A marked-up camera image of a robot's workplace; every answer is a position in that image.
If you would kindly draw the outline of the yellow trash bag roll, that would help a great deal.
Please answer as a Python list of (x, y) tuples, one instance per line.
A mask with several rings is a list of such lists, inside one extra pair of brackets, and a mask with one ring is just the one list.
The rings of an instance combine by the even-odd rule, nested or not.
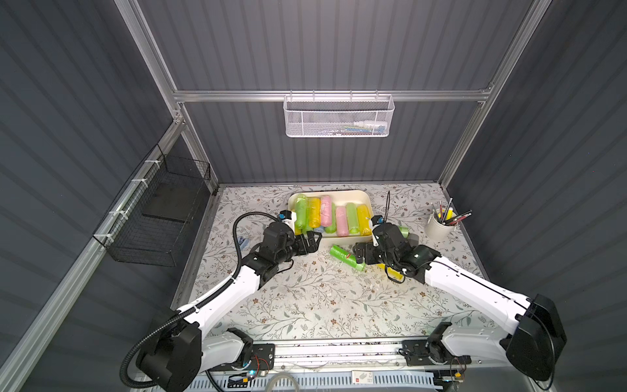
[(321, 226), (321, 199), (308, 198), (308, 226), (316, 229)]
[(359, 204), (357, 206), (357, 216), (359, 221), (359, 235), (369, 236), (372, 234), (371, 214), (367, 205)]
[(392, 269), (392, 268), (390, 268), (390, 267), (388, 267), (388, 266), (386, 266), (384, 264), (379, 264), (378, 267), (381, 270), (383, 270), (390, 279), (393, 279), (393, 280), (401, 282), (401, 283), (405, 279), (405, 277), (400, 272), (398, 272), (395, 269)]

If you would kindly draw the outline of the light green trash bag roll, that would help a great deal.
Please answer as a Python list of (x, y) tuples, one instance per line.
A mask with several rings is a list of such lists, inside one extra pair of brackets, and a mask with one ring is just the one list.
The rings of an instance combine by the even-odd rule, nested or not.
[(360, 226), (359, 226), (358, 208), (356, 204), (354, 203), (346, 204), (346, 217), (347, 217), (349, 234), (359, 235)]
[(336, 233), (336, 205), (332, 204), (331, 205), (331, 210), (330, 210), (330, 225), (325, 227), (325, 232), (327, 234), (334, 234)]
[(297, 214), (295, 227), (298, 230), (303, 230), (308, 223), (308, 197), (306, 195), (297, 194), (294, 202), (294, 212)]

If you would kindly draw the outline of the green labelled trash bag roll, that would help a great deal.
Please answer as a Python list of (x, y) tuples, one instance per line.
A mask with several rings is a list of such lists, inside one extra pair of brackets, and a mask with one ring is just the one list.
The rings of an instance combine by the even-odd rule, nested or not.
[(357, 271), (363, 271), (365, 269), (365, 265), (363, 263), (358, 263), (353, 253), (349, 253), (348, 251), (344, 250), (343, 248), (337, 245), (333, 245), (330, 248), (330, 255), (333, 258), (339, 261), (342, 261), (347, 266), (350, 266)]

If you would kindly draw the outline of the pink trash bag roll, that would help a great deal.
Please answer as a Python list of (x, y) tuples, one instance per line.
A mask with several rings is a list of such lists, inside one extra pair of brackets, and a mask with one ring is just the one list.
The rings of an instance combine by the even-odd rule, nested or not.
[(336, 234), (338, 237), (348, 237), (348, 217), (345, 206), (339, 206), (336, 208)]
[(320, 198), (320, 220), (322, 227), (329, 227), (332, 224), (332, 200), (328, 195), (324, 195)]

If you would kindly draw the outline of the grey trash bag roll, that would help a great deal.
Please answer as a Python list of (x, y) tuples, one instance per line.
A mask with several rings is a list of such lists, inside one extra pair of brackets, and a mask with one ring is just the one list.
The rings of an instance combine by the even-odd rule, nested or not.
[(409, 234), (407, 236), (407, 241), (410, 244), (411, 247), (416, 247), (418, 246), (421, 242), (420, 242), (420, 237), (418, 235), (415, 234)]

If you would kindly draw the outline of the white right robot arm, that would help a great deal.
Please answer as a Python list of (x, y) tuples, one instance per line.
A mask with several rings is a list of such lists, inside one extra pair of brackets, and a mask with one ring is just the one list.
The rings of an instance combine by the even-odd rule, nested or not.
[(399, 284), (414, 279), (453, 295), (498, 327), (489, 333), (456, 328), (451, 321), (440, 323), (419, 351), (432, 363), (450, 364), (464, 357), (508, 361), (535, 382), (554, 382), (568, 338), (557, 306), (548, 297), (530, 298), (471, 274), (433, 248), (410, 241), (389, 222), (380, 221), (372, 241), (356, 243), (353, 253), (360, 265), (382, 265), (400, 273)]

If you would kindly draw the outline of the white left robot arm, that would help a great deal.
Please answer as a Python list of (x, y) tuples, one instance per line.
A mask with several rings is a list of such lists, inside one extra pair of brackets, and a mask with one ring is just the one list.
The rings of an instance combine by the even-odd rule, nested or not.
[(235, 248), (237, 264), (228, 278), (140, 339), (123, 358), (119, 378), (126, 387), (143, 390), (158, 386), (184, 391), (197, 375), (222, 364), (246, 364), (253, 340), (237, 328), (220, 336), (209, 332), (244, 299), (261, 290), (273, 277), (288, 271), (297, 256), (316, 253), (323, 235), (295, 232), (295, 213), (267, 215), (271, 220), (263, 239), (248, 254)]

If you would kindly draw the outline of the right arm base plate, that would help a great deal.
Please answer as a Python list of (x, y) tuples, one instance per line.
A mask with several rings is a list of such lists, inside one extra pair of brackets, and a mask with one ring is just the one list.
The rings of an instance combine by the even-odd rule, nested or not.
[(455, 356), (444, 346), (443, 335), (450, 326), (451, 322), (442, 322), (427, 338), (402, 341), (398, 354), (403, 356), (408, 366), (447, 365), (457, 360), (462, 365), (471, 364), (470, 356)]

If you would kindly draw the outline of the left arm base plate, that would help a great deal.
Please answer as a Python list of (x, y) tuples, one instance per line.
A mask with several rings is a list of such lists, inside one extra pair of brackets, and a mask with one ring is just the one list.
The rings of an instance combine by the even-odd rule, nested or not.
[(230, 364), (221, 364), (210, 369), (211, 372), (272, 370), (276, 351), (275, 344), (253, 344), (245, 347), (238, 359)]

